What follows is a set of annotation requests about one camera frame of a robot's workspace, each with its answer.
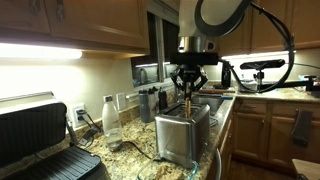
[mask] white bottle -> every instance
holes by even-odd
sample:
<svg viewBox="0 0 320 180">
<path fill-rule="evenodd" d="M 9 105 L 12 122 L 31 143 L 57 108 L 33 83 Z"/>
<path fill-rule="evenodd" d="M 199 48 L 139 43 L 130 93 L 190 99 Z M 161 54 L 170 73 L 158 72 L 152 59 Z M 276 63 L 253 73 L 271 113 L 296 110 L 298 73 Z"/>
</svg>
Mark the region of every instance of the white bottle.
<svg viewBox="0 0 320 180">
<path fill-rule="evenodd" d="M 112 95 L 103 97 L 102 126 L 106 138 L 106 146 L 110 151 L 117 151 L 122 143 L 122 126 L 119 113 L 112 101 Z"/>
</svg>

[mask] panini press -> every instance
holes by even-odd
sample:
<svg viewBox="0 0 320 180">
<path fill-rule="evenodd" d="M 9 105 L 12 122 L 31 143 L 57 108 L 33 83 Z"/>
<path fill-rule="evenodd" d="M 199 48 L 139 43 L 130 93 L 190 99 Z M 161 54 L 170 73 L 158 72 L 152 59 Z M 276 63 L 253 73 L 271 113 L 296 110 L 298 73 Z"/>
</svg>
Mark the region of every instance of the panini press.
<svg viewBox="0 0 320 180">
<path fill-rule="evenodd" d="M 66 105 L 51 92 L 0 99 L 0 168 L 62 142 L 69 126 L 66 113 Z M 5 179 L 110 177 L 99 156 L 70 146 Z"/>
</svg>

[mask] wall outlet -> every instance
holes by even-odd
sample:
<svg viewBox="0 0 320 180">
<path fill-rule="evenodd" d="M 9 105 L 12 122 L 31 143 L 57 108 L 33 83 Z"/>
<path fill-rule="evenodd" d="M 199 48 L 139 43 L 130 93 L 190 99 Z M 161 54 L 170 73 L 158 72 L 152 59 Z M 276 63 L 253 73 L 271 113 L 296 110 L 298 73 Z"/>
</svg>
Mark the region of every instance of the wall outlet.
<svg viewBox="0 0 320 180">
<path fill-rule="evenodd" d="M 72 127 L 73 128 L 78 128 L 78 127 L 86 124 L 84 121 L 78 120 L 78 114 L 77 114 L 78 110 L 85 110 L 84 103 L 74 104 L 70 108 L 70 111 L 71 111 L 70 114 L 72 117 L 71 120 L 72 120 Z"/>
<path fill-rule="evenodd" d="M 126 108 L 126 96 L 124 93 L 116 94 L 117 97 L 117 108 L 123 110 Z"/>
</svg>

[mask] stainless steel toaster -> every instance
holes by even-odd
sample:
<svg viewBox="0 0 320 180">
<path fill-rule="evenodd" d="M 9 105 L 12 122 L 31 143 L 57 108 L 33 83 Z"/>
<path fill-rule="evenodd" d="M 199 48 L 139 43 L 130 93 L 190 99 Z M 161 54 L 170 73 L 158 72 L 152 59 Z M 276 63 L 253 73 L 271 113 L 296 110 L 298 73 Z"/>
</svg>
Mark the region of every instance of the stainless steel toaster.
<svg viewBox="0 0 320 180">
<path fill-rule="evenodd" d="M 192 168 L 199 162 L 209 139 L 208 105 L 192 104 L 190 118 L 185 118 L 185 105 L 177 103 L 161 111 L 156 119 L 157 151 L 160 157 Z"/>
</svg>

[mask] cabinet door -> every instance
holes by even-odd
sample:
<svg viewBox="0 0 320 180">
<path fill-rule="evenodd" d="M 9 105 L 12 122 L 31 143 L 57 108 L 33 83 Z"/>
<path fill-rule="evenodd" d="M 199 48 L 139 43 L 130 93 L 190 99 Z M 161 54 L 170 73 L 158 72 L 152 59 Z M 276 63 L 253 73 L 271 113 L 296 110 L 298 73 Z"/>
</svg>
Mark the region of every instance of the cabinet door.
<svg viewBox="0 0 320 180">
<path fill-rule="evenodd" d="M 264 146 L 268 137 L 266 116 L 234 113 L 233 154 L 264 160 L 267 153 Z"/>
<path fill-rule="evenodd" d="M 320 162 L 320 122 L 312 121 L 308 148 L 293 144 L 291 131 L 294 119 L 273 116 L 268 161 L 293 169 L 292 159 Z"/>
<path fill-rule="evenodd" d="M 229 120 L 228 130 L 226 131 L 225 137 L 223 139 L 222 147 L 220 148 L 221 153 L 221 180 L 226 180 L 229 174 L 229 167 L 232 155 L 232 130 L 233 130 L 232 119 Z"/>
<path fill-rule="evenodd" d="M 255 0 L 254 2 L 275 15 L 287 26 L 290 25 L 289 16 L 291 9 L 288 4 L 289 0 Z M 269 19 L 259 14 L 257 10 L 253 10 L 252 14 L 252 53 L 283 50 L 283 38 Z"/>
<path fill-rule="evenodd" d="M 295 46 L 301 48 L 320 47 L 320 1 L 295 0 L 293 2 L 291 31 Z"/>
<path fill-rule="evenodd" d="M 0 0 L 0 27 L 50 33 L 43 0 Z"/>
<path fill-rule="evenodd" d="M 57 13 L 57 1 L 46 0 L 45 4 L 54 36 L 135 48 L 149 46 L 144 0 L 65 0 L 64 13 Z"/>
<path fill-rule="evenodd" d="M 247 54 L 250 52 L 251 13 L 251 9 L 248 8 L 239 27 L 219 38 L 219 56 Z"/>
</svg>

